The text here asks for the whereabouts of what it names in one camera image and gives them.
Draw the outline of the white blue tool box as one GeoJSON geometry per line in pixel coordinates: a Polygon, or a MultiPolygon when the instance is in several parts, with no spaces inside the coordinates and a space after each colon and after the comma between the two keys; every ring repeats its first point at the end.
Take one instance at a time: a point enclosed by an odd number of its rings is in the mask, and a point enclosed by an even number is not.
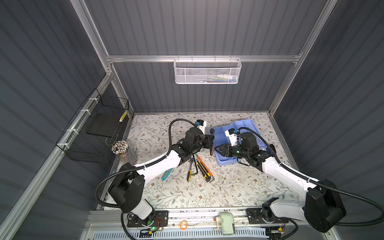
{"type": "MultiPolygon", "coordinates": [[[[229,137],[226,136],[225,132],[229,129],[235,129],[238,130],[240,127],[246,127],[249,129],[252,129],[256,133],[260,135],[259,130],[256,128],[254,122],[251,119],[248,120],[241,120],[241,121],[235,121],[230,125],[221,126],[221,127],[214,127],[213,130],[214,133],[214,145],[215,147],[220,146],[222,144],[230,144],[231,141],[229,137]]],[[[219,153],[215,151],[214,156],[217,159],[217,163],[219,166],[225,166],[225,165],[231,165],[231,164],[237,164],[237,158],[226,158],[221,156],[219,153]]]]}

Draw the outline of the black hex key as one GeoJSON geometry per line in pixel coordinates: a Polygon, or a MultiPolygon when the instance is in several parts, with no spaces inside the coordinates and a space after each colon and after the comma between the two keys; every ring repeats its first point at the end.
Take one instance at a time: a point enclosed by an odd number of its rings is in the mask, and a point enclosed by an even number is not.
{"type": "Polygon", "coordinates": [[[196,161],[196,158],[195,158],[195,155],[192,155],[192,158],[193,158],[193,163],[194,163],[194,166],[195,166],[195,169],[196,171],[194,173],[192,173],[192,176],[195,176],[199,173],[199,168],[198,168],[198,165],[197,165],[197,161],[196,161]]]}

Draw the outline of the yellow black pliers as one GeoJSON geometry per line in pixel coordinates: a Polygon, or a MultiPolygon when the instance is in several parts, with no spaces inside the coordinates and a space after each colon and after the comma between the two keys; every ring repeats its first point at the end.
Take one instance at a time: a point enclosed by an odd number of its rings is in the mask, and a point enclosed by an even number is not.
{"type": "Polygon", "coordinates": [[[192,177],[192,168],[193,168],[193,165],[194,165],[194,160],[191,159],[190,160],[190,167],[189,167],[189,171],[188,171],[188,174],[187,174],[187,181],[190,182],[191,181],[191,177],[192,177]]]}

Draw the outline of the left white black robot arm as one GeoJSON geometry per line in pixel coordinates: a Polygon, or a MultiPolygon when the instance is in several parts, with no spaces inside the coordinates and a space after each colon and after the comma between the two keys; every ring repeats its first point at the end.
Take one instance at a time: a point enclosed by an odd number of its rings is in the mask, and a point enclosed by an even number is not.
{"type": "Polygon", "coordinates": [[[96,202],[104,207],[119,208],[124,214],[134,214],[144,226],[151,225],[156,218],[156,211],[147,200],[143,199],[144,188],[152,179],[165,171],[188,162],[201,149],[209,149],[212,154],[214,136],[206,134],[206,127],[207,122],[203,120],[196,120],[195,123],[186,119],[171,121],[168,129],[168,151],[143,164],[135,166],[124,164],[117,173],[106,177],[98,184],[94,193],[96,202]],[[173,144],[172,125],[179,121],[190,123],[192,127],[187,130],[183,139],[173,144]],[[115,201],[114,204],[106,203],[98,196],[99,188],[110,179],[113,181],[108,188],[108,193],[115,201]]]}

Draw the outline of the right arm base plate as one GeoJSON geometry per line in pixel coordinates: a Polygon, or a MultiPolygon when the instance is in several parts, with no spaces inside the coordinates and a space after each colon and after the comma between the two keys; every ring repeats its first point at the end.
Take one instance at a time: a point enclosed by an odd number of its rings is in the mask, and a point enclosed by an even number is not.
{"type": "Polygon", "coordinates": [[[264,208],[248,208],[246,216],[250,224],[283,224],[289,222],[287,218],[278,218],[271,211],[264,208]]]}

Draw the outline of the mint green device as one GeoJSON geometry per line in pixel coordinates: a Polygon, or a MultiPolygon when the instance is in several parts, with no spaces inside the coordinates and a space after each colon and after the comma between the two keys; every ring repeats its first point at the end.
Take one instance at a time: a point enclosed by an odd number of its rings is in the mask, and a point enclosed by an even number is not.
{"type": "Polygon", "coordinates": [[[235,234],[235,220],[230,212],[221,212],[216,216],[217,230],[221,230],[223,235],[235,234]]]}

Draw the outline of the teal utility knife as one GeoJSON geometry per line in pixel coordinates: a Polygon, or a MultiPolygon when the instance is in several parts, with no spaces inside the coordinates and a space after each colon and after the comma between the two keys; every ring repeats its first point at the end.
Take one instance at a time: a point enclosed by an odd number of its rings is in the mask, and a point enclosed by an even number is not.
{"type": "Polygon", "coordinates": [[[162,175],[162,181],[166,181],[169,175],[172,173],[172,171],[173,171],[173,168],[165,171],[164,174],[162,175]]]}

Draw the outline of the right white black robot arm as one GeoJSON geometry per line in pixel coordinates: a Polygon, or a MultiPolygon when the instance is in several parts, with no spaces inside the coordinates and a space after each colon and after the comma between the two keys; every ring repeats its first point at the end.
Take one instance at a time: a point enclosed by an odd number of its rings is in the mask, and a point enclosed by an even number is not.
{"type": "Polygon", "coordinates": [[[345,195],[368,203],[381,212],[384,208],[378,203],[336,188],[329,180],[317,180],[309,177],[281,162],[272,145],[261,150],[257,143],[262,137],[255,131],[243,127],[240,130],[230,129],[227,134],[230,143],[215,147],[215,151],[226,158],[245,159],[250,166],[276,178],[302,197],[302,201],[289,202],[281,197],[272,197],[262,205],[260,212],[264,222],[271,224],[278,218],[305,221],[315,230],[325,233],[333,226],[366,227],[380,224],[384,217],[374,220],[342,223],[347,211],[341,195],[345,195]]]}

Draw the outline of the yellow black utility knife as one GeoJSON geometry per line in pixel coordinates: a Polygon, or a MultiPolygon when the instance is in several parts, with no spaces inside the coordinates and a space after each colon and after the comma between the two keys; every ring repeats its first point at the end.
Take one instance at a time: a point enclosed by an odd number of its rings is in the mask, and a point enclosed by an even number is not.
{"type": "Polygon", "coordinates": [[[202,163],[199,160],[197,161],[197,165],[198,165],[200,171],[202,172],[204,180],[207,183],[212,183],[215,180],[215,177],[214,176],[210,177],[210,175],[208,174],[208,172],[206,171],[206,169],[204,168],[204,166],[202,165],[202,163]]]}

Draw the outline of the yellow green marker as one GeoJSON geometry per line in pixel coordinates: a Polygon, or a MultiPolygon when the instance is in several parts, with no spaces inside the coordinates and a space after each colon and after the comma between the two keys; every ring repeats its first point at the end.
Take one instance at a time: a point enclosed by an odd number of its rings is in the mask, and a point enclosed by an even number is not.
{"type": "Polygon", "coordinates": [[[121,117],[120,117],[120,119],[119,119],[119,122],[120,122],[120,123],[124,121],[124,119],[125,119],[125,117],[127,116],[127,114],[128,114],[128,111],[124,111],[124,113],[121,115],[121,117]]]}

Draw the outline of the orange pencil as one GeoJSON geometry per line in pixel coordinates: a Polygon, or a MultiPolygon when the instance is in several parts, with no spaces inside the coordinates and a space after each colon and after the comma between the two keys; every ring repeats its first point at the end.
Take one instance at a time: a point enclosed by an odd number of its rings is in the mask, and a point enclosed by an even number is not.
{"type": "Polygon", "coordinates": [[[206,169],[206,171],[208,172],[208,174],[210,175],[210,177],[213,177],[213,174],[211,173],[211,171],[208,169],[208,167],[205,165],[205,163],[203,162],[203,160],[197,155],[197,158],[198,160],[202,163],[202,165],[204,166],[204,168],[206,169]]]}

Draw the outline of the black handled screwdriver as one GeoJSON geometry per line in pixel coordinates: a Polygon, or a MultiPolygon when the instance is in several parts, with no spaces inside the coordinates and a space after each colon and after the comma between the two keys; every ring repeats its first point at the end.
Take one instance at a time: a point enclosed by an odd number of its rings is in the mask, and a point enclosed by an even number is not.
{"type": "Polygon", "coordinates": [[[214,139],[215,139],[215,130],[214,129],[210,129],[210,140],[209,140],[209,143],[210,143],[210,155],[211,156],[214,155],[214,151],[215,151],[214,139]]]}

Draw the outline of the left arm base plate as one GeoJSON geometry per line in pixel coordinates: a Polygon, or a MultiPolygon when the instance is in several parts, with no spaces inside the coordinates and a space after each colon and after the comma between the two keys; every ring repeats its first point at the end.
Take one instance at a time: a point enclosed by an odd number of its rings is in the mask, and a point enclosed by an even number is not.
{"type": "Polygon", "coordinates": [[[166,227],[169,220],[169,211],[154,211],[145,219],[140,219],[137,215],[130,213],[127,216],[128,228],[139,227],[166,227]]]}

